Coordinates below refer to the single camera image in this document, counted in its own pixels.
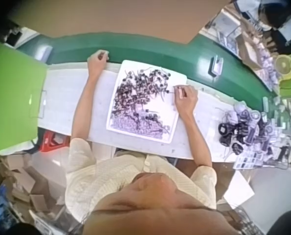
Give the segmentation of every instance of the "green board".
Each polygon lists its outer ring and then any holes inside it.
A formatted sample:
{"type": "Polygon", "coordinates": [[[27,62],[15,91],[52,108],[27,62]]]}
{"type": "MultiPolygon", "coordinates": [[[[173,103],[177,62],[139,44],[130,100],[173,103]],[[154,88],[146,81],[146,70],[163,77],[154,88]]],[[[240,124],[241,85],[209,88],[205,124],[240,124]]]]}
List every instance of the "green board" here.
{"type": "Polygon", "coordinates": [[[37,136],[46,64],[0,44],[0,150],[37,136]]]}

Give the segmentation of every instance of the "white table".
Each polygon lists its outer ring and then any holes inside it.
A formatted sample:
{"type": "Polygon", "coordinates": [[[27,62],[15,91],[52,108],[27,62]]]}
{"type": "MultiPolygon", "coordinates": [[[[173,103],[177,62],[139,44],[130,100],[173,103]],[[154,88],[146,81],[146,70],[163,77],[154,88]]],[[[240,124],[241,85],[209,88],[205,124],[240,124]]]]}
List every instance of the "white table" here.
{"type": "MultiPolygon", "coordinates": [[[[86,63],[68,63],[49,66],[44,83],[38,126],[61,133],[71,134],[71,126],[76,105],[88,77],[86,63]]],[[[106,130],[106,120],[120,65],[108,65],[97,84],[94,95],[92,123],[89,140],[123,149],[152,153],[161,156],[191,159],[187,134],[179,118],[174,138],[170,144],[145,140],[106,130]]],[[[199,101],[194,111],[196,122],[210,148],[212,161],[223,162],[227,148],[219,142],[218,124],[224,112],[232,110],[231,104],[220,101],[216,92],[197,82],[188,84],[199,89],[199,101]]],[[[223,94],[219,96],[233,102],[223,94]]]]}

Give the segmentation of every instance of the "shirt sleeve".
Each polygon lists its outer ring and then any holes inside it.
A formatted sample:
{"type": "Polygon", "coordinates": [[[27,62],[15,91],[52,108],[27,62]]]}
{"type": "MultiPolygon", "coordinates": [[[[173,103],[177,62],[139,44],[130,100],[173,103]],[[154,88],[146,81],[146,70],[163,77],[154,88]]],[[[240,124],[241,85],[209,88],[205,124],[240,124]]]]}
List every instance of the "shirt sleeve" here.
{"type": "Polygon", "coordinates": [[[83,139],[74,138],[70,142],[67,174],[96,164],[90,145],[83,139]]]}
{"type": "Polygon", "coordinates": [[[208,196],[211,204],[216,207],[216,171],[208,166],[200,166],[193,172],[191,180],[208,196]]]}

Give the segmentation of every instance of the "left hand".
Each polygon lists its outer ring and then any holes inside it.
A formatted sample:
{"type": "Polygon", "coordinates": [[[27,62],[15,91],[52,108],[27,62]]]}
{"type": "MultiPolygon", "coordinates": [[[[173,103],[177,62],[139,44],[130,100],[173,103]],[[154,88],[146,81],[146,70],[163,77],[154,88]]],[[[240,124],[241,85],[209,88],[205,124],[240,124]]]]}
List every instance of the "left hand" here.
{"type": "Polygon", "coordinates": [[[88,58],[89,79],[98,80],[109,60],[108,54],[109,52],[106,50],[98,50],[88,58]]]}

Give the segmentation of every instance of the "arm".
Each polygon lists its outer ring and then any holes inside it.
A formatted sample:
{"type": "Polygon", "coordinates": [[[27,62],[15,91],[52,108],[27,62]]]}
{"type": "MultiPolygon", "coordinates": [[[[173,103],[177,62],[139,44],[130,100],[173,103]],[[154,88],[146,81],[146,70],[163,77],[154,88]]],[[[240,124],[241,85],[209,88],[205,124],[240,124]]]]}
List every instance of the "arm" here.
{"type": "Polygon", "coordinates": [[[82,91],[72,123],[71,139],[87,140],[91,125],[93,95],[108,60],[108,51],[99,50],[88,58],[89,77],[82,91]]]}
{"type": "Polygon", "coordinates": [[[197,126],[193,111],[198,101],[198,93],[192,86],[175,87],[175,105],[188,135],[192,160],[179,159],[177,168],[185,175],[191,177],[192,173],[198,166],[212,167],[211,155],[209,148],[197,126]],[[180,96],[179,89],[183,90],[185,96],[180,96]]]}

